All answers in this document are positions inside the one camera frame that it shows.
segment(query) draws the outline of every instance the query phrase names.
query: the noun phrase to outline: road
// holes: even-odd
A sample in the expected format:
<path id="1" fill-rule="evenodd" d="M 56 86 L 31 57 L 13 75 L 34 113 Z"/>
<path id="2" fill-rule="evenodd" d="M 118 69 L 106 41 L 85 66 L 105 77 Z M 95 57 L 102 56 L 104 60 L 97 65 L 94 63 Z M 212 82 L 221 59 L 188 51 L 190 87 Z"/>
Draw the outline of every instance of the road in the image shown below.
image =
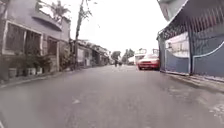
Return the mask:
<path id="1" fill-rule="evenodd" d="M 5 128 L 223 128 L 224 96 L 106 66 L 0 90 Z"/>

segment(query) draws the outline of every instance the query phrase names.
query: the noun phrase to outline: gray wall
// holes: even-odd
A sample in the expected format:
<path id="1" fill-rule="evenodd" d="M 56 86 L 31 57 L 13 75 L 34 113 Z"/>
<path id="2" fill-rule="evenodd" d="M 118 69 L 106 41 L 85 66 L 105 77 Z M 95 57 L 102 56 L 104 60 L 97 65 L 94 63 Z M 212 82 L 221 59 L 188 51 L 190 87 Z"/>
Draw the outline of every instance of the gray wall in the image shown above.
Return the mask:
<path id="1" fill-rule="evenodd" d="M 30 29 L 50 35 L 56 39 L 69 40 L 69 24 L 63 20 L 62 31 L 50 28 L 32 18 L 37 0 L 11 0 L 7 19 Z"/>
<path id="2" fill-rule="evenodd" d="M 224 77 L 224 46 L 204 57 L 194 59 L 194 73 L 199 75 Z"/>
<path id="3" fill-rule="evenodd" d="M 168 50 L 166 52 L 166 71 L 178 72 L 178 73 L 189 73 L 189 58 L 180 58 L 174 56 Z"/>

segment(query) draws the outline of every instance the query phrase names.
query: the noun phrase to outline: window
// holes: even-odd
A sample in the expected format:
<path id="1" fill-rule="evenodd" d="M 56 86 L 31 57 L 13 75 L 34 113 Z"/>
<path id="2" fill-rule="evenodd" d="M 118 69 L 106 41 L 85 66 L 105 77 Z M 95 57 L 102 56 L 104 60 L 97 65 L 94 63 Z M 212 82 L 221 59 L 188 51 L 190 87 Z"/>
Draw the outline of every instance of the window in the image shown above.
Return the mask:
<path id="1" fill-rule="evenodd" d="M 23 52 L 24 33 L 25 29 L 9 23 L 5 49 L 13 52 Z"/>
<path id="2" fill-rule="evenodd" d="M 40 54 L 40 34 L 27 30 L 24 50 L 25 50 L 25 54 L 39 55 Z"/>
<path id="3" fill-rule="evenodd" d="M 52 38 L 48 38 L 47 41 L 48 44 L 48 54 L 49 55 L 57 55 L 57 41 L 52 39 Z"/>

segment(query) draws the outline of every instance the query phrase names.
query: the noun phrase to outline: car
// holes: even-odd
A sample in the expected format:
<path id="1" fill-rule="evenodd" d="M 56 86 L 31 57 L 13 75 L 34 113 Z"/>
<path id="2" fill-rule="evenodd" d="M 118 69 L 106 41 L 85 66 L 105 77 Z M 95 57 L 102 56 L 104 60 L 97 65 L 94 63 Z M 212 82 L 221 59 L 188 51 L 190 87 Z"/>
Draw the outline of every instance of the car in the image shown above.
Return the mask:
<path id="1" fill-rule="evenodd" d="M 159 69 L 159 56 L 157 54 L 145 55 L 143 59 L 138 61 L 138 69 Z"/>

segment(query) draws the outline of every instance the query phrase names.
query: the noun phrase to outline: curb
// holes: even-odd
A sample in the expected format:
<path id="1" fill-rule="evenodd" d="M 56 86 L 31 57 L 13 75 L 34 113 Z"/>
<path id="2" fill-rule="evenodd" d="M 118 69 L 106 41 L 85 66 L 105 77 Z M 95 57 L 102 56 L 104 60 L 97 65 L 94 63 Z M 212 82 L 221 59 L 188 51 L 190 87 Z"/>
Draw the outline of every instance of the curb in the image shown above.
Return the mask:
<path id="1" fill-rule="evenodd" d="M 219 92 L 224 94 L 224 83 L 222 82 L 215 82 L 213 80 L 200 79 L 191 76 L 180 76 L 177 74 L 176 75 L 169 74 L 169 76 L 172 77 L 173 79 L 187 83 L 188 86 L 191 86 L 193 88 L 200 88 L 207 91 Z"/>
<path id="2" fill-rule="evenodd" d="M 48 78 L 53 78 L 53 77 L 57 77 L 59 75 L 62 75 L 64 73 L 68 73 L 68 72 L 57 72 L 57 73 L 50 73 L 50 74 L 44 74 L 43 76 L 34 76 L 34 78 L 25 78 L 25 80 L 18 80 L 18 81 L 12 81 L 9 83 L 3 83 L 0 84 L 0 89 L 6 88 L 6 87 L 11 87 L 11 86 L 15 86 L 15 85 L 19 85 L 19 84 L 25 84 L 25 83 L 29 83 L 29 82 L 33 82 L 33 81 L 37 81 L 37 80 L 44 80 L 44 79 L 48 79 Z"/>

